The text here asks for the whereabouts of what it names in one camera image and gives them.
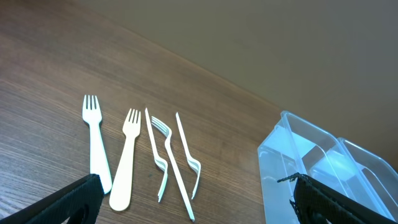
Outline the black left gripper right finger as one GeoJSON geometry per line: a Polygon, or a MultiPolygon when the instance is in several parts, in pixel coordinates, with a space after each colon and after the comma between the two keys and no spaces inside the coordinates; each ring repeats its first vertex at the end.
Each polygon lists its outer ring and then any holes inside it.
{"type": "Polygon", "coordinates": [[[295,182],[289,202],[301,224],[395,224],[306,174],[296,172],[278,181],[286,180],[295,182]]]}

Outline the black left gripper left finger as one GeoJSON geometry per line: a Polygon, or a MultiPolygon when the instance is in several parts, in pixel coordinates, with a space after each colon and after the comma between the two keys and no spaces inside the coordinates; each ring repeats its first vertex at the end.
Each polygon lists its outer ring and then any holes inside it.
{"type": "Polygon", "coordinates": [[[93,224],[102,201],[98,174],[88,174],[74,183],[1,220],[1,224],[93,224]]]}

